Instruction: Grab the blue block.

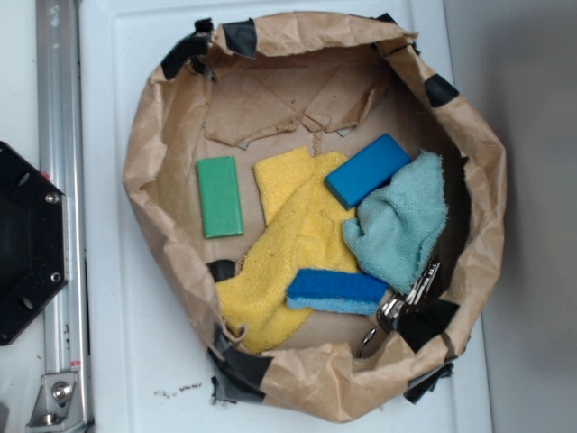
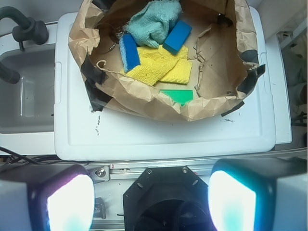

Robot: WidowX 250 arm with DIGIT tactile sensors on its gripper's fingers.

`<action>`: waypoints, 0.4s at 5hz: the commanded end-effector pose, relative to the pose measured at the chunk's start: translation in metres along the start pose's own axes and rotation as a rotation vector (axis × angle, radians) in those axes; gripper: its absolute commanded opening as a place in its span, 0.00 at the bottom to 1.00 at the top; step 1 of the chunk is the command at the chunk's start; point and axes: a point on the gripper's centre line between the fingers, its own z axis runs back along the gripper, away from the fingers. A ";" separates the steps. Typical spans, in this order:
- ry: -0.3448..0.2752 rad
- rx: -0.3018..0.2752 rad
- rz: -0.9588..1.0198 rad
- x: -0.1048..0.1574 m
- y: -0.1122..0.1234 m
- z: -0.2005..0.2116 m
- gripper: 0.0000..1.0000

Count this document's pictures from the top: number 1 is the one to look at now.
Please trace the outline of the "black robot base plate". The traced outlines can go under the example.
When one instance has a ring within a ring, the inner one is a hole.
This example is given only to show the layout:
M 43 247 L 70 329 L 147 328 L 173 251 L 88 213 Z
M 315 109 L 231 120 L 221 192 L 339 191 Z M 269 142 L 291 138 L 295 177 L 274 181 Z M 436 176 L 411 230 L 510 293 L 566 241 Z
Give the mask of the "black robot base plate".
M 12 344 L 67 282 L 62 192 L 1 143 L 1 345 Z

